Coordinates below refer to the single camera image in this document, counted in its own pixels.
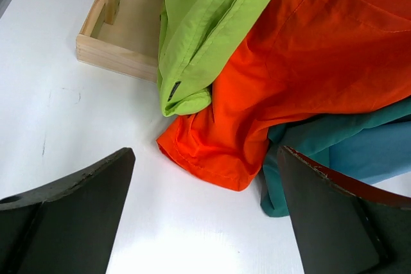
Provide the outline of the light blue shorts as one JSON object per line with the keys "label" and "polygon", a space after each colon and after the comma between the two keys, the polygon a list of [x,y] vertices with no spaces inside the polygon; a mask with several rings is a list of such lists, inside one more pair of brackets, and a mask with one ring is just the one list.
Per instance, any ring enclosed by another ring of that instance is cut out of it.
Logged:
{"label": "light blue shorts", "polygon": [[367,184],[410,172],[410,122],[365,129],[333,145],[329,167]]}

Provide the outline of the orange shorts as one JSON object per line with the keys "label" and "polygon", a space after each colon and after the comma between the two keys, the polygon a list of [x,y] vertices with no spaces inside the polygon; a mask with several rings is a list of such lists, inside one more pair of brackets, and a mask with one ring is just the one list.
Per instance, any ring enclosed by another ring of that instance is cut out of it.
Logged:
{"label": "orange shorts", "polygon": [[235,191],[263,164],[268,129],[359,114],[410,95],[410,0],[271,0],[213,83],[212,103],[179,116],[159,149]]}

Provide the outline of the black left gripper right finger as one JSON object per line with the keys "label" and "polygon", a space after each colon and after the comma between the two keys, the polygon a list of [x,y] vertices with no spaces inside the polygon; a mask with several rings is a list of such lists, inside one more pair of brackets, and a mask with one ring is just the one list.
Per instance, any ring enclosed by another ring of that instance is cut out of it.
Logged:
{"label": "black left gripper right finger", "polygon": [[277,161],[305,273],[410,273],[410,198],[287,146]]}

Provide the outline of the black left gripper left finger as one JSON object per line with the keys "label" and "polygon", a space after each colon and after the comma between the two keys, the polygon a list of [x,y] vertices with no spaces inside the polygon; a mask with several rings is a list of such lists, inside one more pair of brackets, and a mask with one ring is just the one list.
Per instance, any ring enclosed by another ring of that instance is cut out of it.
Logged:
{"label": "black left gripper left finger", "polygon": [[1,273],[105,273],[135,161],[122,148],[1,199]]}

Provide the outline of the teal shorts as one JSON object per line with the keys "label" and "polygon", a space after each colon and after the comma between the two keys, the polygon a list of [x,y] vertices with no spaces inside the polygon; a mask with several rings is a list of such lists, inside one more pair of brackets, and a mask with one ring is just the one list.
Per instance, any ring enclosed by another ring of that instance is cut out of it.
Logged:
{"label": "teal shorts", "polygon": [[267,193],[261,200],[264,213],[273,218],[289,215],[277,163],[277,151],[289,146],[308,158],[329,167],[329,149],[362,130],[410,122],[410,98],[368,114],[328,114],[269,129],[269,149],[263,161]]}

